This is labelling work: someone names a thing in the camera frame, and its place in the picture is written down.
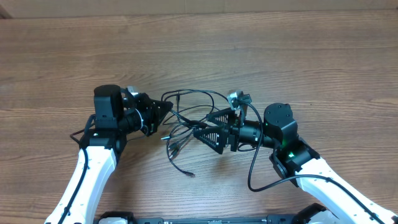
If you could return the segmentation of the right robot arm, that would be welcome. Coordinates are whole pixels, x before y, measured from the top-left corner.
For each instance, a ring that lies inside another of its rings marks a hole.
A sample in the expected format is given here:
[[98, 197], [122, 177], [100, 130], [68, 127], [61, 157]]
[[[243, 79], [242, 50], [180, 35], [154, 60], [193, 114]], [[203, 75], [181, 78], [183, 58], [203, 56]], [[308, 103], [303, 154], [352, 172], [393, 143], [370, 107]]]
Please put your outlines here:
[[210, 113], [212, 126], [194, 132], [194, 137], [218, 154], [226, 146], [237, 151], [240, 144], [272, 149], [269, 156], [280, 180], [259, 187], [267, 190], [291, 182], [320, 201], [340, 223], [397, 223], [397, 214], [381, 207], [341, 178], [298, 134], [290, 105], [269, 105], [257, 121], [245, 118], [250, 103], [235, 101], [232, 108]]

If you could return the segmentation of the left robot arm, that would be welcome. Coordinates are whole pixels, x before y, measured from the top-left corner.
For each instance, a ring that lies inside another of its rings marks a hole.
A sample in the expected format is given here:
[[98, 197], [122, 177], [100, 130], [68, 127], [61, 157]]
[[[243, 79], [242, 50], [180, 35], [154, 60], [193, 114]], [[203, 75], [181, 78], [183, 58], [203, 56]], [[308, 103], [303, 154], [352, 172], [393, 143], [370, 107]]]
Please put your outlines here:
[[156, 133], [173, 107], [169, 101], [153, 100], [118, 85], [96, 87], [93, 99], [95, 113], [79, 131], [76, 168], [46, 223], [93, 223], [104, 187], [126, 147], [127, 135]]

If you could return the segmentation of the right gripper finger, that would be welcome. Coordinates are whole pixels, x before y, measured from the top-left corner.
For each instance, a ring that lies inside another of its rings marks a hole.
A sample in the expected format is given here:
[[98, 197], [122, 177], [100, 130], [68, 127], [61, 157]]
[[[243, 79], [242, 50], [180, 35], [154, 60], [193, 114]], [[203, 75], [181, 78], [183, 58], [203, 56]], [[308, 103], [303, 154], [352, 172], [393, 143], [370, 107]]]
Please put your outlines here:
[[193, 136], [218, 154], [222, 154], [227, 145], [229, 133], [225, 126], [217, 126], [194, 131]]
[[221, 125], [233, 125], [237, 119], [237, 115], [235, 110], [231, 108], [226, 108], [220, 111], [216, 111], [210, 114], [207, 114], [206, 120], [216, 124], [218, 126]]

